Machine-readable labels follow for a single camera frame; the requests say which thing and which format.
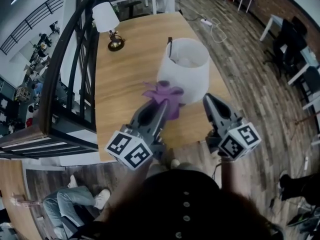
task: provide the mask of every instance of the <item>purple cloth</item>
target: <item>purple cloth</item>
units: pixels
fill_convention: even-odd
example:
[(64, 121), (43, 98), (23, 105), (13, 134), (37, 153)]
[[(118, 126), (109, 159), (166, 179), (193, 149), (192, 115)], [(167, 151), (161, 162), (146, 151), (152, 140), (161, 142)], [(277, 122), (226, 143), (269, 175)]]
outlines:
[(169, 113), (167, 120), (175, 120), (179, 117), (179, 107), (183, 106), (180, 104), (184, 90), (180, 87), (170, 87), (169, 81), (159, 81), (156, 85), (148, 82), (143, 82), (146, 86), (151, 87), (155, 90), (147, 90), (142, 95), (153, 99), (157, 104), (160, 104), (164, 100), (169, 101)]

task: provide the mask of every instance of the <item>white sneaker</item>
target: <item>white sneaker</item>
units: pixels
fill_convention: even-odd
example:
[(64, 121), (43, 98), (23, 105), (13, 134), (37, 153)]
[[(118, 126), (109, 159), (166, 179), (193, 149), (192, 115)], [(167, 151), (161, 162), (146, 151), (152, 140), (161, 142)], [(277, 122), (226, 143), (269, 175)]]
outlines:
[(170, 163), (170, 168), (175, 169), (180, 165), (180, 162), (178, 159), (172, 159)]
[(78, 184), (77, 184), (75, 176), (72, 174), (70, 176), (70, 183), (68, 184), (68, 188), (72, 189), (72, 188), (76, 188), (76, 187), (78, 187)]
[(105, 207), (106, 202), (110, 197), (110, 191), (108, 189), (103, 189), (98, 195), (94, 197), (95, 205), (94, 207), (102, 210)]

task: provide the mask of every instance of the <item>metal lamp base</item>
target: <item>metal lamp base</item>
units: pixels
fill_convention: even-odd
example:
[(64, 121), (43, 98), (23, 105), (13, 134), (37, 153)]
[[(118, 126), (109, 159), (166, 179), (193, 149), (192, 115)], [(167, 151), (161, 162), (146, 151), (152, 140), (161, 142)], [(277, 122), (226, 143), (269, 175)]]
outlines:
[(111, 52), (116, 52), (121, 50), (124, 46), (125, 46), (125, 40), (115, 38), (108, 44), (108, 49)]

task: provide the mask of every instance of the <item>table lamp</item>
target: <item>table lamp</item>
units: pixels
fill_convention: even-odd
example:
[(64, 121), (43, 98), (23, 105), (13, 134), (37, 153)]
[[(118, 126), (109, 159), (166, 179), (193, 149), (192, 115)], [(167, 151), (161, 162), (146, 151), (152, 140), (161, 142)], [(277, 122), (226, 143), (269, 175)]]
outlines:
[(119, 51), (125, 45), (125, 40), (122, 39), (115, 27), (119, 25), (120, 21), (114, 12), (109, 0), (95, 0), (95, 6), (92, 8), (92, 17), (95, 21), (96, 30), (99, 33), (109, 32), (111, 42), (108, 48), (112, 52)]

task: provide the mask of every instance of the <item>cable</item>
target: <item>cable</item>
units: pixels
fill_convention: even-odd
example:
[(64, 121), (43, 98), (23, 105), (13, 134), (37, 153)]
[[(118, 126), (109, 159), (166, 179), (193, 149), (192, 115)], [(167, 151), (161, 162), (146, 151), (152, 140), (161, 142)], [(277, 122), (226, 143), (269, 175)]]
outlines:
[[(190, 8), (190, 7), (186, 6), (185, 4), (183, 4), (183, 5), (184, 5), (186, 8), (188, 8), (189, 10), (194, 11), (196, 14), (200, 15), (203, 19), (207, 20), (207, 17), (206, 17), (204, 14), (201, 14), (201, 13), (197, 12), (195, 9)], [(192, 20), (186, 18), (186, 20), (187, 20), (187, 21), (196, 21), (197, 19), (200, 18), (200, 16), (198, 16), (197, 18), (192, 19)], [(226, 33), (219, 27), (219, 25), (221, 24), (220, 20), (218, 20), (218, 19), (215, 18), (215, 17), (212, 17), (210, 20), (211, 20), (211, 23), (212, 23), (211, 30), (210, 30), (210, 36), (212, 37), (212, 39), (213, 39), (213, 41), (214, 41), (215, 43), (217, 43), (217, 44), (223, 43), (228, 37), (227, 37)], [(222, 40), (220, 40), (220, 41), (215, 40), (214, 36), (212, 35), (212, 31), (213, 31), (214, 27), (217, 28), (217, 29), (224, 35), (224, 37), (222, 38)]]
[[(215, 18), (215, 17), (212, 17), (212, 18), (211, 18), (211, 21), (213, 21), (213, 19), (216, 19), (219, 23), (214, 22), (215, 25), (212, 23), (211, 31), (210, 31), (210, 36), (212, 37), (212, 39), (213, 39), (213, 41), (214, 41), (215, 43), (217, 43), (217, 44), (223, 43), (223, 42), (227, 39), (227, 35), (226, 35), (226, 33), (219, 27), (219, 25), (221, 24), (220, 20), (218, 20), (218, 19)], [(218, 30), (220, 30), (220, 32), (221, 32), (222, 34), (224, 34), (224, 38), (223, 38), (221, 41), (216, 41), (215, 38), (213, 37), (213, 35), (212, 35), (212, 30), (214, 29), (214, 27), (216, 27)]]
[(215, 166), (215, 168), (214, 168), (214, 172), (213, 172), (213, 174), (212, 174), (212, 176), (211, 176), (211, 178), (215, 181), (216, 180), (216, 170), (217, 170), (217, 168), (219, 167), (219, 166), (221, 166), (222, 165), (222, 162), (221, 163), (218, 163), (216, 166)]

